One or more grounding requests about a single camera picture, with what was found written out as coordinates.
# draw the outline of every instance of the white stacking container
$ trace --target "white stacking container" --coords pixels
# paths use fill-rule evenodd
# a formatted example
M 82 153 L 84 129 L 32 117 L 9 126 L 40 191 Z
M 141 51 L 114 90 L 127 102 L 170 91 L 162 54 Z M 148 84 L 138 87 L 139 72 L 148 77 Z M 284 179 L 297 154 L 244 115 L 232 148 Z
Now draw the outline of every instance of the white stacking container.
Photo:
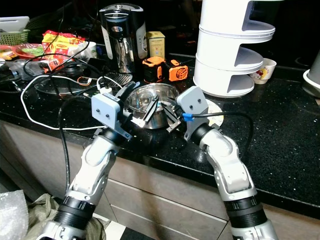
M 253 4 L 251 0 L 202 1 L 193 81 L 207 94 L 236 98 L 254 89 L 247 74 L 261 67 L 263 57 L 241 44 L 271 40 L 275 27 L 250 20 Z

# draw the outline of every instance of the white cable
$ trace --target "white cable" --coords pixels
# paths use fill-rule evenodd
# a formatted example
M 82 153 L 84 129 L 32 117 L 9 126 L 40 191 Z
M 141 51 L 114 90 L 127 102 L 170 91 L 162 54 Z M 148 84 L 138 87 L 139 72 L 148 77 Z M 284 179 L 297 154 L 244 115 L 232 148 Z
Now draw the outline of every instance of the white cable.
M 112 78 L 110 78 L 110 77 L 108 77 L 108 76 L 104 76 L 104 77 L 101 76 L 101 77 L 99 77 L 98 80 L 96 81 L 96 87 L 98 88 L 98 90 L 101 89 L 100 84 L 99 84 L 99 81 L 100 81 L 100 79 L 102 79 L 102 78 L 109 79 L 111 82 L 113 82 L 114 84 L 118 85 L 118 87 L 122 89 L 122 86 L 121 86 L 119 83 L 117 83 L 115 80 L 113 80 Z
M 48 75 L 39 75 L 39 76 L 36 76 L 34 79 L 32 79 L 32 81 L 29 82 L 29 84 L 23 89 L 22 93 L 21 93 L 21 96 L 20 96 L 20 100 L 21 100 L 21 103 L 23 105 L 23 108 L 24 108 L 24 111 L 28 117 L 28 119 L 35 123 L 35 124 L 38 124 L 38 125 L 41 125 L 43 127 L 46 127 L 48 129 L 52 129 L 52 130 L 59 130 L 58 127 L 53 127 L 53 126 L 48 126 L 48 125 L 45 125 L 44 123 L 41 123 L 41 122 L 38 122 L 38 121 L 35 121 L 31 118 L 31 116 L 29 115 L 29 112 L 27 110 L 27 107 L 26 107 L 26 104 L 24 102 L 24 94 L 25 92 L 27 91 L 27 89 L 38 79 L 38 78 L 47 78 L 49 77 Z M 67 78 L 68 77 L 62 77 L 62 76 L 52 76 L 54 78 Z M 63 130 L 74 130 L 74 131 L 84 131 L 84 130 L 90 130 L 90 129 L 100 129 L 100 128 L 105 128 L 106 126 L 91 126 L 91 127 L 84 127 L 84 128 L 71 128 L 71 127 L 64 127 Z
M 76 83 L 76 84 L 79 84 L 79 82 L 77 82 L 77 81 L 75 81 L 75 80 L 73 80 L 73 79 L 71 79 L 71 78 L 69 78 L 69 77 L 66 77 L 66 76 L 52 76 L 53 78 L 58 78 L 58 79 L 68 79 L 68 80 L 70 80 L 70 81 L 72 81 L 72 82 L 74 82 L 74 83 Z

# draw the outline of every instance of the small cardboard box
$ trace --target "small cardboard box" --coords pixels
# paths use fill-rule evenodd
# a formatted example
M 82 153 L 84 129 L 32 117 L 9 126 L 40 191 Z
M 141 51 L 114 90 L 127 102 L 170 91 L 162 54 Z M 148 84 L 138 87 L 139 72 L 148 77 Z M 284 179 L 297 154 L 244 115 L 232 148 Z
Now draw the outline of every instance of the small cardboard box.
M 148 31 L 146 38 L 149 56 L 165 58 L 165 35 L 160 31 Z

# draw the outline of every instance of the cabinet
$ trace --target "cabinet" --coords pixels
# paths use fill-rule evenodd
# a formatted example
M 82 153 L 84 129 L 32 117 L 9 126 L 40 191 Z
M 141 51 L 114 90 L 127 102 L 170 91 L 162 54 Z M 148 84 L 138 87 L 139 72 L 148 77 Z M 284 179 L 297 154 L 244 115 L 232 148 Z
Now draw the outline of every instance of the cabinet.
M 0 168 L 33 201 L 48 192 L 63 198 L 61 140 L 0 121 Z M 84 147 L 68 143 L 71 179 Z M 161 240 L 231 240 L 214 187 L 117 157 L 96 213 Z M 320 239 L 320 221 L 265 205 L 279 239 Z

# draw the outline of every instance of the blue connector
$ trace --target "blue connector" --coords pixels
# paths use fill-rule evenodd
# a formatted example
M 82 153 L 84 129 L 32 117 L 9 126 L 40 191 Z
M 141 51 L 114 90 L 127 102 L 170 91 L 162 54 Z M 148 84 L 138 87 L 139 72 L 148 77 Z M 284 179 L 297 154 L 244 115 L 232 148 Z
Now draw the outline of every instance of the blue connector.
M 182 113 L 182 116 L 186 122 L 193 122 L 194 121 L 194 118 L 192 117 L 191 113 Z

